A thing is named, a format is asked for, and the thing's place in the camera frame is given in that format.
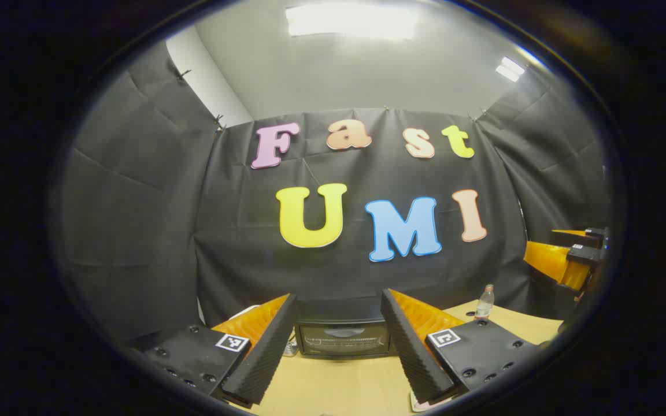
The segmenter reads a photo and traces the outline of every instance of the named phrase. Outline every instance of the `wooden table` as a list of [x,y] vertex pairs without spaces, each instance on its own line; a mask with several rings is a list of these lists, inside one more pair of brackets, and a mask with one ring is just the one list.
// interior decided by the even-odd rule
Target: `wooden table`
[[[446,312],[470,321],[473,318],[466,313],[476,310],[477,303],[473,300]],[[552,339],[562,324],[499,306],[493,306],[490,319],[535,344]],[[300,353],[282,357],[264,400],[250,411],[259,416],[414,414],[410,385],[397,356],[330,361],[304,358]]]

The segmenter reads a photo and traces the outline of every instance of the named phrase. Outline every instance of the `yellow letter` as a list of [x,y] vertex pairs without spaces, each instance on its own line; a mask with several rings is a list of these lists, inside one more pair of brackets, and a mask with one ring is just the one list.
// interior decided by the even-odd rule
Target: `yellow letter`
[[364,124],[358,120],[341,120],[328,126],[328,147],[333,150],[348,149],[349,147],[367,147],[372,144],[372,138],[367,135]]
[[452,150],[457,156],[465,159],[474,156],[474,149],[466,147],[464,144],[464,139],[469,139],[469,136],[466,132],[459,130],[459,127],[454,125],[446,127],[446,129],[441,130],[441,134],[449,137],[449,143],[452,144]]
[[433,148],[428,140],[428,133],[421,129],[404,129],[402,130],[402,137],[407,142],[405,149],[415,158],[432,158],[436,154],[436,149]]
[[310,190],[305,187],[284,188],[277,192],[281,203],[279,229],[282,238],[294,247],[323,247],[338,240],[343,231],[343,203],[341,195],[346,192],[344,184],[325,184],[317,193],[325,198],[325,225],[311,231],[305,228],[303,209]]

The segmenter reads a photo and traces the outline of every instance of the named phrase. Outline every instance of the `black fabric backdrop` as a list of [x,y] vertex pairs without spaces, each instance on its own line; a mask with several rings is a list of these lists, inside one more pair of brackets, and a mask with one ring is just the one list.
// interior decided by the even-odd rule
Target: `black fabric backdrop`
[[[373,143],[335,151],[327,127],[361,120]],[[251,169],[256,129],[298,122],[279,166]],[[441,130],[469,134],[460,158]],[[405,150],[402,130],[423,129],[431,159]],[[405,110],[300,113],[230,127],[171,69],[164,44],[132,64],[95,104],[77,134],[64,177],[64,243],[74,287],[114,335],[127,339],[196,321],[216,324],[286,292],[301,300],[372,296],[392,287],[441,308],[495,284],[496,304],[562,318],[550,293],[528,276],[526,232],[605,226],[602,135],[568,91],[527,71],[515,89],[474,121]],[[279,232],[284,187],[308,187],[305,224],[323,226],[318,186],[343,183],[343,232],[322,248],[298,248]],[[488,235],[461,240],[453,192],[474,189]],[[418,197],[436,199],[435,255],[372,263],[371,216],[388,199],[406,216]],[[525,224],[521,216],[523,207]]]

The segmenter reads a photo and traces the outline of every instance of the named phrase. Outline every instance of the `ceiling light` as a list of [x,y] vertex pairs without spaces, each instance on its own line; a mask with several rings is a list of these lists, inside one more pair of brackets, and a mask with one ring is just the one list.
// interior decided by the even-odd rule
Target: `ceiling light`
[[513,82],[518,81],[518,78],[520,78],[520,75],[516,74],[515,72],[511,71],[510,69],[502,65],[495,68],[495,72],[501,74],[502,76]]
[[289,35],[346,34],[367,38],[412,39],[417,16],[394,7],[322,3],[288,8]]
[[507,56],[503,57],[502,61],[500,63],[502,63],[502,66],[504,66],[505,68],[510,69],[510,71],[512,71],[513,73],[515,73],[516,75],[519,75],[519,76],[520,76],[520,74],[523,74],[526,71],[525,69],[521,68],[521,66],[519,64],[516,64],[515,62],[508,59]]

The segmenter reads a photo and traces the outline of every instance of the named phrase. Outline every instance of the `blue letter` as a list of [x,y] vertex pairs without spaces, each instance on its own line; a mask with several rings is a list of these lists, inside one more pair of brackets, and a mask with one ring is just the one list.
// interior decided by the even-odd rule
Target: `blue letter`
[[388,200],[373,200],[364,206],[372,214],[375,222],[375,250],[369,253],[371,261],[388,261],[394,258],[394,251],[389,248],[389,239],[402,257],[408,255],[413,237],[417,243],[413,247],[415,255],[436,254],[441,251],[441,243],[436,239],[436,223],[433,218],[433,198],[415,198],[410,205],[408,220],[403,221],[394,205]]

